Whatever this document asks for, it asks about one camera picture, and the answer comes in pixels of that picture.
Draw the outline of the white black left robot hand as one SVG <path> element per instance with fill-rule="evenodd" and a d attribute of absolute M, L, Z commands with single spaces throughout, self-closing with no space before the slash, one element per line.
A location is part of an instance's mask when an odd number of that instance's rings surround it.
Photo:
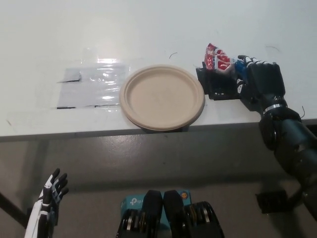
<path fill-rule="evenodd" d="M 25 238 L 51 238 L 58 224 L 59 204 L 69 192 L 67 174 L 60 175 L 57 168 L 48 178 L 39 198 L 34 203 Z"/>

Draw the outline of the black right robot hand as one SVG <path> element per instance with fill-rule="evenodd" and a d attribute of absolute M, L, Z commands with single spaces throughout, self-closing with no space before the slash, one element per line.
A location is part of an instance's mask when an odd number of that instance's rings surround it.
<path fill-rule="evenodd" d="M 278 64 L 239 55 L 234 69 L 237 93 L 249 111 L 263 115 L 273 108 L 287 106 Z"/>

